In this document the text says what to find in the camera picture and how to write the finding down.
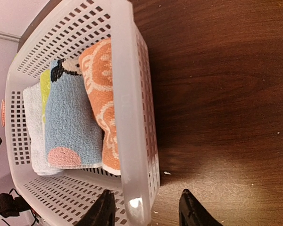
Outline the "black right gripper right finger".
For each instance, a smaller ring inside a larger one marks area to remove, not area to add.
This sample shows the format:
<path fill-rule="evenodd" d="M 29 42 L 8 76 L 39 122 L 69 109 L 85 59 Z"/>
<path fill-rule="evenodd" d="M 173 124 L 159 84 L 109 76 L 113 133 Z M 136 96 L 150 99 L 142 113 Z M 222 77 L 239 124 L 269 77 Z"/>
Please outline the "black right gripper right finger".
<path fill-rule="evenodd" d="M 188 189 L 182 191 L 178 209 L 180 226 L 223 226 Z"/>

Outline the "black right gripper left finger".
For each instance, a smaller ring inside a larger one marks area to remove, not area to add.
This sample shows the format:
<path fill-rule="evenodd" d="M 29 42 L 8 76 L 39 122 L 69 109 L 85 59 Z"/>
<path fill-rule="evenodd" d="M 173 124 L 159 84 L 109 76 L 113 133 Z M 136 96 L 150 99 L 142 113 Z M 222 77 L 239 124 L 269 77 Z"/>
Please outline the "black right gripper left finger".
<path fill-rule="evenodd" d="M 106 189 L 76 226 L 114 226 L 116 204 L 114 193 Z"/>

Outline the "blue patterned towel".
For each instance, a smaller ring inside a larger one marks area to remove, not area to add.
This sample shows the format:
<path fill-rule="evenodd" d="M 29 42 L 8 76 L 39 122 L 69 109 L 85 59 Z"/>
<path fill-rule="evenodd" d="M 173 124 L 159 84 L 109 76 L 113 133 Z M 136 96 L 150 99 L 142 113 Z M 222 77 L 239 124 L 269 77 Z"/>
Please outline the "blue patterned towel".
<path fill-rule="evenodd" d="M 102 166 L 103 132 L 94 119 L 77 59 L 51 62 L 45 118 L 45 150 L 51 167 Z"/>

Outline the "white plastic basket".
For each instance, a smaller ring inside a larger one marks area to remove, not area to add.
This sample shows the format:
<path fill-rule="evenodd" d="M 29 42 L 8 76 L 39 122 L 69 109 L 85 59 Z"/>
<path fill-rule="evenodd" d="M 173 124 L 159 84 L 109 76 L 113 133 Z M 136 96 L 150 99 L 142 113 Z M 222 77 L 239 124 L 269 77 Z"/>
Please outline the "white plastic basket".
<path fill-rule="evenodd" d="M 23 90 L 50 62 L 76 58 L 112 39 L 112 71 L 121 176 L 103 169 L 38 176 L 32 168 Z M 35 28 L 14 58 L 6 81 L 5 136 L 16 190 L 51 226 L 73 226 L 101 193 L 114 193 L 117 226 L 146 226 L 160 186 L 158 147 L 146 42 L 126 0 L 63 0 Z"/>

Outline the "orange bunny towel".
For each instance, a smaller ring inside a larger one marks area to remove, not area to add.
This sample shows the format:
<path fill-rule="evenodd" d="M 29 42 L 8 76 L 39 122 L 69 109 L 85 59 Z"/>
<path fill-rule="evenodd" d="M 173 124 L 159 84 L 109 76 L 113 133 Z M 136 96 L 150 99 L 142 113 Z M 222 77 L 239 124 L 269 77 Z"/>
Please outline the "orange bunny towel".
<path fill-rule="evenodd" d="M 104 132 L 102 167 L 121 175 L 114 107 L 111 38 L 87 48 L 79 57 L 87 96 L 97 124 Z"/>

